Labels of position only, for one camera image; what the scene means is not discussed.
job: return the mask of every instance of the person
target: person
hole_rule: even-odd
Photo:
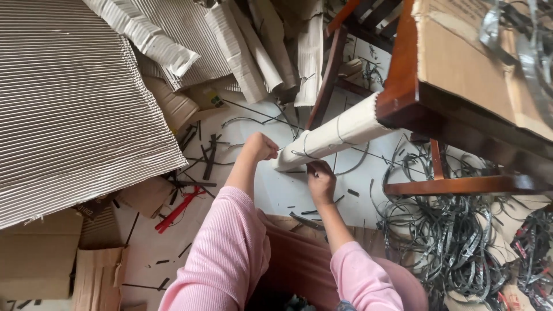
[[[265,303],[260,307],[263,310],[284,310],[282,303],[275,307],[270,295],[253,299],[258,290],[288,292],[284,302],[298,294],[317,310],[333,310],[337,305],[340,310],[404,310],[390,276],[346,228],[333,201],[336,177],[326,162],[308,164],[307,175],[328,245],[277,228],[256,210],[257,164],[276,158],[277,150],[262,133],[247,138],[194,239],[186,265],[177,271],[177,280],[166,290],[159,310],[257,309],[249,308],[250,300],[257,305],[260,300],[261,305]],[[404,276],[398,279],[403,280],[399,283],[410,282]],[[420,296],[417,291],[405,292]],[[424,290],[422,296],[418,303],[423,307],[418,310],[424,309]]]

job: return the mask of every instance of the pink sweater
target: pink sweater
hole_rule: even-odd
[[[159,311],[243,310],[270,259],[269,239],[251,198],[224,187],[177,271]],[[358,310],[403,310],[389,276],[357,242],[332,256],[340,299]]]

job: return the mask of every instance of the floor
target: floor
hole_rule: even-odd
[[[362,57],[373,63],[379,63],[378,69],[383,79],[386,78],[390,55],[386,52],[373,48],[367,43],[352,38],[346,46],[344,61]],[[379,91],[382,85],[374,82],[371,89]],[[265,125],[260,125],[250,120],[235,120],[221,127],[225,121],[235,117],[249,117],[259,121],[265,121],[269,117],[277,116],[280,111],[272,101],[260,102],[248,105],[240,93],[220,92],[220,97],[231,101],[225,112],[214,115],[201,121],[201,141],[199,136],[185,150],[187,158],[200,158],[200,144],[208,144],[210,134],[221,134],[220,141],[230,144],[240,144],[253,132],[260,131],[270,137],[276,144],[283,147],[292,141],[293,133],[289,125],[278,121],[270,121]],[[325,116],[329,120],[352,105],[358,103],[362,98],[357,95],[336,89],[332,95],[332,100]],[[288,119],[297,124],[294,109],[289,107],[285,111]],[[305,124],[309,116],[308,108],[300,109],[299,126]],[[375,206],[371,203],[371,194],[369,186],[371,179],[374,179],[372,189],[372,198],[380,204],[386,201],[382,188],[380,186],[382,176],[386,171],[394,150],[402,148],[412,148],[405,140],[405,134],[409,132],[401,130],[390,133],[370,142],[368,154],[363,163],[354,171],[340,175],[337,178],[335,198],[342,195],[345,197],[338,203],[338,208],[348,225],[359,227],[375,228],[377,213]],[[324,160],[328,161],[334,168],[335,173],[344,172],[356,165],[363,156],[366,145],[355,146],[335,155],[330,155]],[[239,147],[230,148],[224,151],[225,147],[220,148],[223,151],[217,151],[216,161],[219,163],[233,162],[240,151]],[[204,163],[198,163],[186,173],[196,180],[201,180]],[[216,165],[213,168],[209,182],[217,183],[216,188],[208,188],[214,195],[223,186],[230,170],[231,165]],[[274,171],[268,162],[259,164],[255,177],[255,204],[268,214],[288,215],[291,211],[300,214],[302,211],[314,210],[315,207],[309,196],[309,190],[306,184],[306,175],[302,173],[305,167],[298,168],[298,173],[279,173]],[[415,179],[423,180],[425,176],[420,172],[413,171]],[[391,182],[406,182],[407,179],[403,173],[393,173],[390,177]],[[359,193],[359,197],[349,194],[348,189]],[[178,206],[182,198],[178,198],[172,206]],[[114,208],[114,212],[119,223],[119,229],[123,241],[130,245],[131,254],[129,256],[125,284],[122,287],[122,306],[128,307],[141,303],[148,303],[148,311],[155,311],[165,292],[167,286],[174,281],[176,270],[182,267],[190,251],[190,244],[200,228],[204,217],[211,206],[213,199],[208,195],[202,195],[196,198],[186,209],[185,213],[178,218],[176,223],[168,228],[163,234],[157,233],[154,226],[160,219],[146,219],[139,216],[136,211],[121,206],[120,209]],[[162,214],[168,214],[171,210],[169,199],[162,208]],[[309,215],[312,219],[319,218],[317,214]],[[11,310],[12,303],[5,304],[3,310]],[[41,305],[29,303],[24,310],[52,310],[65,311],[71,309],[70,300],[45,300]]]

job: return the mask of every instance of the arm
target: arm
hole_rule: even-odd
[[[357,310],[403,310],[390,277],[361,248],[349,232],[333,202],[336,177],[325,161],[307,165],[309,189],[321,215],[332,252],[330,270],[340,299]]]
[[[261,133],[246,140],[160,311],[244,309],[270,257],[265,226],[253,205],[253,178],[257,163],[275,157],[277,149]]]

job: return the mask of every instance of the hand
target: hand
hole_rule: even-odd
[[[278,146],[260,132],[251,134],[242,148],[242,153],[253,155],[255,161],[277,158]]]
[[[317,160],[307,164],[307,184],[316,208],[334,204],[336,176],[326,161]]]

